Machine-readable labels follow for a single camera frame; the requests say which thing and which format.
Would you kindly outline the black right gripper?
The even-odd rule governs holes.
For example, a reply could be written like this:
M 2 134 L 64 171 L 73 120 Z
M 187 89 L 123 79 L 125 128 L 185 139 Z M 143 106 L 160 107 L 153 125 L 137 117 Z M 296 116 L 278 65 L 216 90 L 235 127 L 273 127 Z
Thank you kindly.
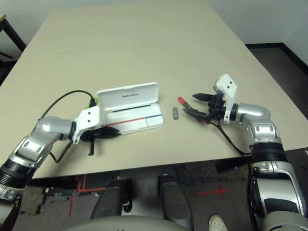
M 193 108 L 183 108 L 186 114 L 198 119 L 207 119 L 207 122 L 211 122 L 212 120 L 219 121 L 224 118 L 226 107 L 224 106 L 225 101 L 223 100 L 224 95 L 222 92 L 215 95 L 197 93 L 193 94 L 193 97 L 200 101 L 208 102 L 209 114 L 207 115 Z

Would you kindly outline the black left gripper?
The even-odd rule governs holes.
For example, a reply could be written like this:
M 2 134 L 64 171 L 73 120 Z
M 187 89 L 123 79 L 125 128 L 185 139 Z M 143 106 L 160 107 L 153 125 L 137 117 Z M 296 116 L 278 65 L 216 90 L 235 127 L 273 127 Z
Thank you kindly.
M 111 139 L 121 135 L 121 132 L 113 127 L 101 127 L 94 130 L 85 131 L 80 139 L 83 142 L 90 143 L 90 152 L 89 155 L 94 155 L 94 143 L 95 139 Z

